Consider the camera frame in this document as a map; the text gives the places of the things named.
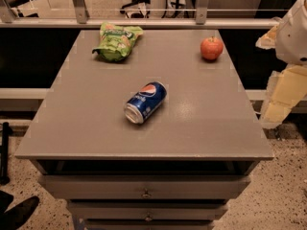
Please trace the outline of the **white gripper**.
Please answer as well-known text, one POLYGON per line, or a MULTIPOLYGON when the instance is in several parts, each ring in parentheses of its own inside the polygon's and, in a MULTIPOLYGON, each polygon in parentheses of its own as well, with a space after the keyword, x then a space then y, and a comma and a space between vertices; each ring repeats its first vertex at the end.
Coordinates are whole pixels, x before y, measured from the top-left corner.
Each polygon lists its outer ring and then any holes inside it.
POLYGON ((288 63, 282 72, 269 77, 266 98, 260 112, 262 128, 282 124, 292 109, 307 95, 307 0, 296 0, 278 26, 259 37, 255 46, 274 49, 276 56, 288 63))

